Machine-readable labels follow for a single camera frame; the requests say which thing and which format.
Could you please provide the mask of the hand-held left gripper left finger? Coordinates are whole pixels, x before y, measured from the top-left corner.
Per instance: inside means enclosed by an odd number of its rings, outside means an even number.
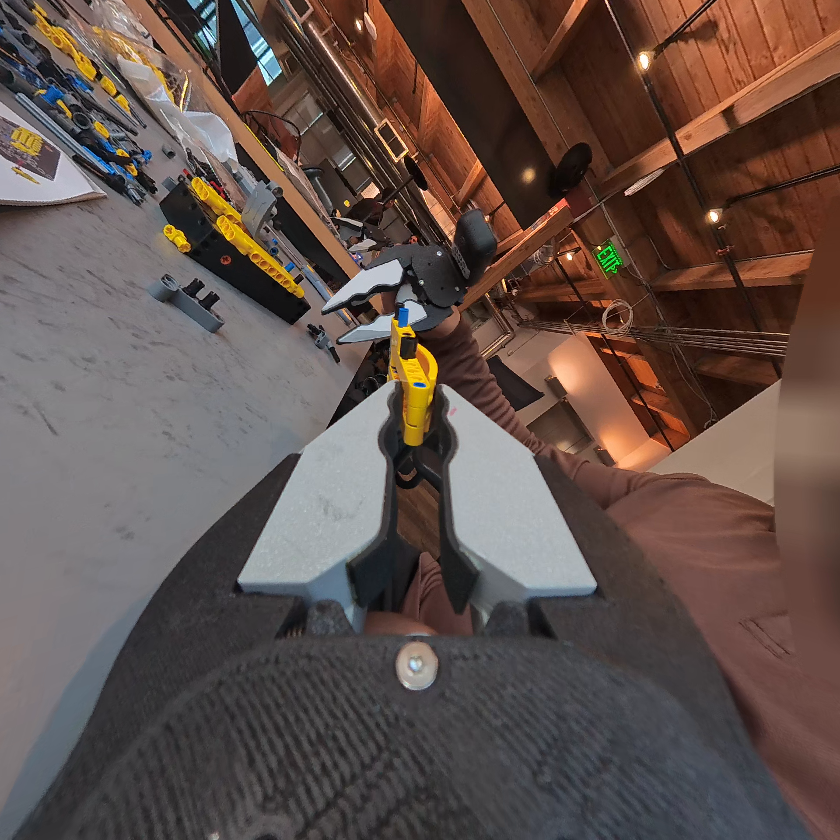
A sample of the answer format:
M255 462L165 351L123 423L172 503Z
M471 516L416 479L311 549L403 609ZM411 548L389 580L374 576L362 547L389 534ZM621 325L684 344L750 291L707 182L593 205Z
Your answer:
M299 454L238 585L368 606L392 579L403 390L390 381Z

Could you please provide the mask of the red black small bricks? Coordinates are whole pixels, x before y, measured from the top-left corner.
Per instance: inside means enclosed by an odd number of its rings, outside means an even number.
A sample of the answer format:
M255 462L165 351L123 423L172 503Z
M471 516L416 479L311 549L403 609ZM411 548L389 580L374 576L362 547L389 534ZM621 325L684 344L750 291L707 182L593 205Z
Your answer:
M206 163L196 158L193 151L189 147L185 147L184 152L187 161L188 171L193 176L199 177L202 180L204 180L206 184L211 186L221 197L227 200L228 193L224 185L224 180L220 178L216 170L209 163Z

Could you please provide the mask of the clear plastic bags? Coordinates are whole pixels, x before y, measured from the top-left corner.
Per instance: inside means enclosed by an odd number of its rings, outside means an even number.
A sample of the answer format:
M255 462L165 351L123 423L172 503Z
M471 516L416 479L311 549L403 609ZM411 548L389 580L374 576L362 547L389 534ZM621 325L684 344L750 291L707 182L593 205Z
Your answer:
M123 1L90 2L93 34L112 62L122 67L133 63L147 69L154 79L152 86L163 90L180 112L184 112L192 96L188 75L155 45L139 16Z

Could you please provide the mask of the black yellow brick block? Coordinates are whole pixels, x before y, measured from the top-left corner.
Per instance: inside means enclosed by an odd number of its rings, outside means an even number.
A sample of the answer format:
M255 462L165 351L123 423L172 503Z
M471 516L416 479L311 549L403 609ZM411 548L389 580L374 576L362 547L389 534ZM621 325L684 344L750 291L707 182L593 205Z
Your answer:
M161 200L160 207L166 222L188 237L192 251L186 255L200 266L286 323L294 324L310 311L303 295L289 290L219 231L217 215L200 201L184 177Z

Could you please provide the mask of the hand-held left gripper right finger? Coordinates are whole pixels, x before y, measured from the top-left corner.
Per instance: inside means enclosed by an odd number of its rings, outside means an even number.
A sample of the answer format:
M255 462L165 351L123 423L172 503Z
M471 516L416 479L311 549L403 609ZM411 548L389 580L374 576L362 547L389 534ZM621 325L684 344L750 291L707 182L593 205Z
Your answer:
M436 431L438 561L454 612L594 594L533 452L448 385L436 387Z

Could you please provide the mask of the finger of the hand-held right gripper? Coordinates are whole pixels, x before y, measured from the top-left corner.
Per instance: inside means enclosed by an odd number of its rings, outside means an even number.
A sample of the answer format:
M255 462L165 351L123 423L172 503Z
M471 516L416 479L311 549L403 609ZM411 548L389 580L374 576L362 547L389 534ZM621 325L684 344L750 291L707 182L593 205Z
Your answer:
M359 306L381 292L396 292L403 283L404 268L399 259L369 266L352 277L328 299L321 314L330 314L349 306Z
M377 342L382 340L389 340L392 334L393 314L383 314L375 318L370 323L362 323L356 327L352 327L346 333L340 335L336 340L336 344L351 344L351 343L365 343Z

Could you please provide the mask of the person's right forearm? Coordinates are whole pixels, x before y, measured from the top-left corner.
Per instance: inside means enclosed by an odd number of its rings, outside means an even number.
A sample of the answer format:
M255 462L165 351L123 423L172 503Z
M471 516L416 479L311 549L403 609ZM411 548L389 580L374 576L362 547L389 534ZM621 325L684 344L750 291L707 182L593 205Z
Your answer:
M579 456L545 444L518 419L487 360L481 356L468 323L458 312L437 327L421 332L419 342L436 360L439 383L455 390L534 455L552 460L569 478L574 478L580 467L590 465Z

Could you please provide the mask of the white plastic bag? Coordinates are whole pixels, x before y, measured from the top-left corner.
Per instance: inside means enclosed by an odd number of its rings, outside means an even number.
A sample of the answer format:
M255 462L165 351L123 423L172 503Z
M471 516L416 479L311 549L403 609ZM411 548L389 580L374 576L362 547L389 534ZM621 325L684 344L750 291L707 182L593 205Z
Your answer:
M171 104L159 108L158 120L184 149L201 148L220 163L238 162L235 139L225 121L212 112L179 111Z

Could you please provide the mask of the pile of small bricks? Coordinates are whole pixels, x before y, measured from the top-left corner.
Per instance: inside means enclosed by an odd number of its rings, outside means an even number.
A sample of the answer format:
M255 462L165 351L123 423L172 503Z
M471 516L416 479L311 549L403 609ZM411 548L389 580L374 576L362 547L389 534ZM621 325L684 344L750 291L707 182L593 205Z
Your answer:
M147 124L84 43L37 2L2 2L2 89L114 192L141 205L158 192L140 145Z

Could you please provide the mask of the black round pendant lamp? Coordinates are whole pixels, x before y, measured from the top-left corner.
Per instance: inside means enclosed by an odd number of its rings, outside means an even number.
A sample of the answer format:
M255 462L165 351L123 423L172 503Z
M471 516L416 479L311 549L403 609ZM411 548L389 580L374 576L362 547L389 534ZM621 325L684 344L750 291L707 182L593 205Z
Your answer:
M572 145L549 176L548 192L559 201L581 184L592 165L592 147L586 142Z

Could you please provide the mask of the tall wooden pillar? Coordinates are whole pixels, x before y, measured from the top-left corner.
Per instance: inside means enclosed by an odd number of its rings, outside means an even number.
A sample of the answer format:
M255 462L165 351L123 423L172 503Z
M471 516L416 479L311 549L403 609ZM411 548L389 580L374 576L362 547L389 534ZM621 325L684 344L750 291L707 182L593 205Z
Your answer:
M469 286L464 300L458 304L458 310L466 310L483 298L491 288L541 247L567 233L573 221L574 214L569 202L563 199L528 229L509 238L507 243L510 247L506 247L501 256L496 257L481 277Z

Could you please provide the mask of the yellow brick assembly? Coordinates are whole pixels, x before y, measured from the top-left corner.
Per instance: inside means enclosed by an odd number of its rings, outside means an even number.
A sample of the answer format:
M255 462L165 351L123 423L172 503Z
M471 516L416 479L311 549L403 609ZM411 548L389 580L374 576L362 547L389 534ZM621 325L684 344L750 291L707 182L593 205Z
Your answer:
M402 387L402 437L409 447L420 446L429 431L438 377L435 357L410 324L420 311L415 301L397 303L391 325L388 378Z

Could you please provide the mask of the wooden-edged background table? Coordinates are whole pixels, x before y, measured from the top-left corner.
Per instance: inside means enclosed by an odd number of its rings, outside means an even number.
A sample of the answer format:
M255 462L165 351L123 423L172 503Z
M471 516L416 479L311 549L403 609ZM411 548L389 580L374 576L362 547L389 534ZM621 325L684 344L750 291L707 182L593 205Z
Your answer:
M126 4L167 57L178 67L192 74L192 79L201 89L206 102L226 122L234 140L243 147L266 179L279 185L282 196L292 212L329 253L338 275L346 279L355 277L359 273L359 267L355 265L346 248L336 239L307 198L299 192L296 184L286 176L275 158L242 121L232 101L228 100L223 90L218 87L215 77L207 73L206 64L199 59L195 50L187 45L169 19L161 16L158 7L152 2L128 1Z

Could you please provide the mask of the grey curved brick panel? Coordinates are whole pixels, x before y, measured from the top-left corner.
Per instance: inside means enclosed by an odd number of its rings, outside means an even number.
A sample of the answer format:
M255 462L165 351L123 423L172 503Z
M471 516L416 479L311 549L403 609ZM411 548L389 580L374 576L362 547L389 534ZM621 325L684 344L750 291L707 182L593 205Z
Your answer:
M259 182L250 190L240 216L252 238L259 238L277 212L282 188L275 182Z

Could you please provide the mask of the black white device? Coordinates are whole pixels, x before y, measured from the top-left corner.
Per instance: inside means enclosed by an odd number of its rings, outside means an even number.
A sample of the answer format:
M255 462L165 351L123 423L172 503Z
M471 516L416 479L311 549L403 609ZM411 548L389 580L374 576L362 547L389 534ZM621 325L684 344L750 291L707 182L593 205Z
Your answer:
M332 217L331 224L352 255L362 256L382 248L380 240L375 237L379 232L375 226L342 216Z

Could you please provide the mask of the open instruction booklet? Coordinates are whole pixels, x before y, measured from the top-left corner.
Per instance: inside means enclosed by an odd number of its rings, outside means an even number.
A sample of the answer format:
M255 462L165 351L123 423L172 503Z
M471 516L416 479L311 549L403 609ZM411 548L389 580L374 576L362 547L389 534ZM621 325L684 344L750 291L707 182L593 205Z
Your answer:
M1 106L2 206L54 206L104 197L68 154Z

